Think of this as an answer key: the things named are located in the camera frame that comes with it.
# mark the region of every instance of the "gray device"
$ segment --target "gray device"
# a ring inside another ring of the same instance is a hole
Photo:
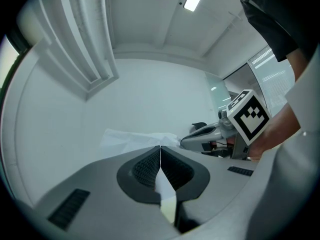
[[[221,109],[218,112],[219,121],[206,125],[191,134],[184,137],[180,145],[183,149],[216,154],[216,156],[227,157],[231,159],[245,160],[248,156],[249,146],[245,143],[242,136],[227,118],[227,111]],[[211,143],[222,139],[235,136],[233,148],[217,147],[213,150]]]

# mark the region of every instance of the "white wall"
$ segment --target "white wall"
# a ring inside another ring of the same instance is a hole
[[[87,102],[88,154],[95,153],[106,128],[183,138],[192,123],[218,120],[203,71],[143,59],[117,59],[116,63],[120,78]]]
[[[210,72],[224,78],[267,46],[263,37],[249,24],[244,12],[214,45],[208,55]]]
[[[184,137],[191,123],[218,119],[201,70],[119,59],[120,78],[86,102],[48,72],[54,67],[41,59],[44,47],[37,44],[15,74],[1,129],[11,183],[20,181],[14,193],[31,206],[77,170],[103,158],[98,150],[107,128]],[[10,109],[13,101],[16,115]],[[5,137],[9,132],[10,143]]]
[[[40,66],[34,68],[19,104],[15,139],[19,170],[33,204],[86,164],[84,106]]]

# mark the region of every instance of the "black slot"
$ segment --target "black slot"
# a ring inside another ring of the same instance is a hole
[[[244,169],[244,168],[235,167],[235,166],[229,167],[228,171],[236,173],[236,174],[246,175],[246,176],[251,176],[254,173],[253,170]]]
[[[153,154],[139,161],[132,169],[135,179],[154,190],[156,188],[156,177],[160,169],[160,148]]]
[[[89,195],[89,191],[76,189],[60,204],[48,218],[48,221],[62,230],[66,230]]]

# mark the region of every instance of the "glass panel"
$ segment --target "glass panel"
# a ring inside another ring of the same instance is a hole
[[[295,84],[295,75],[288,60],[278,62],[267,46],[249,60],[249,65],[264,94],[267,107],[274,117],[287,103],[286,93]]]
[[[244,89],[252,89],[256,92],[261,102],[266,105],[264,95],[256,76],[247,63],[224,79],[224,83],[228,91],[232,94],[233,99]]]
[[[224,110],[231,101],[225,82],[221,78],[210,73],[205,73],[205,75],[208,81],[213,106],[217,110]]]
[[[17,51],[5,36],[0,44],[0,88],[2,88],[7,74],[18,55]]]

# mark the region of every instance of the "person's arm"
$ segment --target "person's arm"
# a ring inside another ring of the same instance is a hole
[[[291,64],[295,81],[300,77],[308,65],[308,61],[298,48],[290,52],[286,58]],[[256,161],[264,151],[272,149],[284,142],[300,129],[299,122],[289,106],[284,105],[278,114],[270,121],[264,132],[251,144],[249,157]]]

